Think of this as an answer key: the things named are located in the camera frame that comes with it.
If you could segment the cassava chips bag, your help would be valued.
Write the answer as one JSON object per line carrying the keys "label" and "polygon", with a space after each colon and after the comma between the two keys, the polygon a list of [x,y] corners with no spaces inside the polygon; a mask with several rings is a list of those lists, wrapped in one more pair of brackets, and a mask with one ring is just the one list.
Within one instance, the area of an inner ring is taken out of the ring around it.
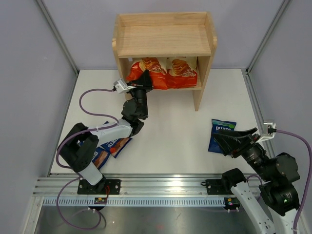
{"label": "cassava chips bag", "polygon": [[194,87],[197,84],[197,57],[167,58],[167,87],[172,89]]}
{"label": "cassava chips bag", "polygon": [[167,90],[168,87],[166,83],[166,61],[167,58],[165,57],[133,58],[130,73],[127,76],[126,80],[136,80],[144,73],[145,70],[148,70],[152,79],[154,89]]}

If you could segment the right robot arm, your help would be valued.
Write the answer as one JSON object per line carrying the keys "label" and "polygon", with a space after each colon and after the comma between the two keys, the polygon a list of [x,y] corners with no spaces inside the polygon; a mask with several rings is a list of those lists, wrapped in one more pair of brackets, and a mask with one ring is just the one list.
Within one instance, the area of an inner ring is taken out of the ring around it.
{"label": "right robot arm", "polygon": [[232,193],[245,209],[256,231],[261,234],[293,234],[295,216],[300,207],[297,190],[293,182],[300,179],[298,165],[288,153],[269,158],[260,142],[274,137],[275,124],[267,126],[267,133],[259,135],[257,128],[246,131],[218,130],[212,138],[223,155],[243,157],[256,174],[264,181],[259,186],[260,195],[268,206],[269,219],[252,195],[243,173],[234,168],[222,174],[221,187]]}

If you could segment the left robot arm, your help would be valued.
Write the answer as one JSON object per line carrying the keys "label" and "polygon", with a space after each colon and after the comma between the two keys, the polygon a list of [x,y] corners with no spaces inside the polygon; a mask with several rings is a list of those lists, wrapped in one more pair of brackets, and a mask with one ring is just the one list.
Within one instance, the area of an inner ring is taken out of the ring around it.
{"label": "left robot arm", "polygon": [[115,139],[128,138],[137,135],[148,118],[147,93],[153,89],[149,70],[145,70],[138,79],[125,82],[119,79],[110,92],[129,93],[131,99],[122,106],[122,117],[115,118],[113,123],[106,123],[95,128],[89,128],[83,123],[77,123],[58,146],[56,163],[60,165],[62,158],[66,168],[73,170],[80,179],[88,183],[88,188],[95,194],[105,189],[105,177],[92,162],[94,152],[100,145]]}

